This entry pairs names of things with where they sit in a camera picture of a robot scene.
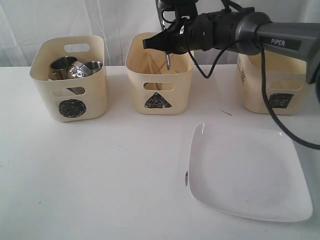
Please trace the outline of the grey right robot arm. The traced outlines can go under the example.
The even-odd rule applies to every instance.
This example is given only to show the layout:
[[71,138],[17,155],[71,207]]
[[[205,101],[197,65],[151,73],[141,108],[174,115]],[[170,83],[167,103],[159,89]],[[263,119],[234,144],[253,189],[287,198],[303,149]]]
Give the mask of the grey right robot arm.
[[263,12],[202,13],[175,20],[142,41],[144,49],[183,55],[189,51],[227,50],[248,56],[264,50],[306,63],[306,83],[320,93],[319,23],[273,22]]

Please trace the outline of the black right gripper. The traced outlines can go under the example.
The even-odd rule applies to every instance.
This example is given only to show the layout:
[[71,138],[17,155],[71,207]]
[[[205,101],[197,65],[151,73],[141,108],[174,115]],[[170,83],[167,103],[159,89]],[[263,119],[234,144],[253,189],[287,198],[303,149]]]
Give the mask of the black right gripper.
[[144,38],[144,49],[153,49],[170,54],[185,54],[192,51],[192,21],[174,21],[156,35]]

